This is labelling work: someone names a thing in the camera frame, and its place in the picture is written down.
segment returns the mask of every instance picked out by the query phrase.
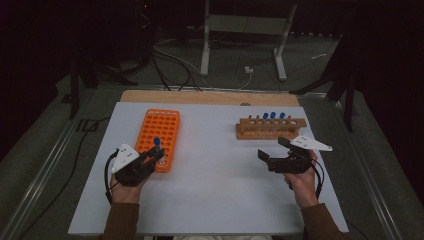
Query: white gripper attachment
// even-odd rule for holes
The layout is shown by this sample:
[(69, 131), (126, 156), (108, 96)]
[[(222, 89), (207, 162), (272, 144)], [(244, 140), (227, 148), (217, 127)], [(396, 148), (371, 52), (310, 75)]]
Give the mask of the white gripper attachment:
[(132, 161), (137, 159), (140, 156), (140, 154), (134, 150), (130, 145), (127, 143), (122, 143), (121, 148), (119, 148), (118, 155), (116, 156), (115, 162), (112, 166), (112, 173), (116, 173), (117, 171), (121, 170), (128, 164), (130, 164)]
[(306, 137), (304, 135), (299, 135), (295, 137), (293, 140), (290, 141), (290, 143), (294, 146), (297, 146), (303, 149), (333, 151), (333, 148), (331, 146), (327, 146), (321, 142), (318, 142), (315, 139)]

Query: dark background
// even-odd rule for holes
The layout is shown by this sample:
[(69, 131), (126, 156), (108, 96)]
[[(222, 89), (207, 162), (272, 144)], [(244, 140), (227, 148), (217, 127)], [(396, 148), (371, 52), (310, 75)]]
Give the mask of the dark background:
[[(128, 34), (126, 39), (131, 39), (128, 29), (134, 23), (134, 2), (118, 2), (122, 6), (112, 0), (1, 3), (0, 159), (56, 97), (55, 83), (69, 74), (70, 42), (101, 62), (133, 57), (125, 49), (128, 43), (120, 42), (117, 35)], [(203, 24), (203, 1), (153, 2), (144, 1), (152, 24), (180, 40), (187, 38), (188, 25)], [(278, 9), (269, 7), (272, 1), (243, 2), (237, 14), (275, 16), (287, 12), (284, 6), (281, 11), (270, 11)], [(355, 67), (356, 89), (364, 94), (421, 201), (423, 5), (419, 0), (304, 2), (299, 4), (292, 25), (292, 34), (299, 37), (313, 33), (338, 38), (343, 34), (324, 75), (346, 64)], [(217, 0), (211, 11), (234, 12), (233, 6), (234, 1)]]

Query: human hand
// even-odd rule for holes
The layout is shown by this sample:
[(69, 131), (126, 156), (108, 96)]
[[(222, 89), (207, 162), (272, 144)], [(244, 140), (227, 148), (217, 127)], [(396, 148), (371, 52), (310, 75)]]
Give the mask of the human hand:
[(140, 201), (141, 189), (143, 188), (147, 179), (149, 179), (149, 177), (144, 179), (136, 187), (126, 187), (118, 183), (115, 178), (115, 174), (112, 174), (112, 179), (110, 180), (110, 186), (112, 187), (112, 202), (138, 204)]
[[(317, 155), (314, 151), (309, 150), (309, 156), (315, 160), (312, 164), (316, 164)], [(291, 184), (296, 203), (300, 208), (312, 207), (318, 205), (318, 198), (315, 194), (315, 171), (310, 167), (306, 172), (301, 174), (283, 173), (284, 180)]]

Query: blue cap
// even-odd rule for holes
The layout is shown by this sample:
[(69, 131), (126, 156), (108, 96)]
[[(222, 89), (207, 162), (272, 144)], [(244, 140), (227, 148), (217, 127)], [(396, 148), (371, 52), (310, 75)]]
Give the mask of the blue cap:
[(159, 137), (155, 137), (153, 139), (153, 142), (155, 143), (156, 146), (160, 146), (160, 138)]

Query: person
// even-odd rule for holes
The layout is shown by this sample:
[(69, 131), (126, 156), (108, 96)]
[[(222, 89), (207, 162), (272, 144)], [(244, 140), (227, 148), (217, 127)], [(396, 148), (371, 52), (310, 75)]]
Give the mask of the person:
[[(310, 151), (312, 159), (317, 156)], [(324, 203), (319, 203), (315, 194), (315, 171), (309, 168), (302, 174), (284, 173), (284, 180), (290, 184), (300, 207), (310, 240), (345, 240), (349, 239), (339, 231)], [(136, 187), (125, 187), (117, 183), (112, 175), (110, 186), (112, 205), (106, 227), (99, 240), (133, 240), (137, 232), (140, 194), (147, 179)]]
[[(310, 150), (309, 155), (315, 161), (317, 156)], [(283, 173), (284, 180), (290, 184), (297, 205), (303, 216), (306, 230), (311, 240), (342, 240), (349, 239), (345, 234), (339, 231), (336, 223), (331, 217), (324, 203), (319, 203), (315, 194), (315, 171), (309, 168), (302, 174)]]

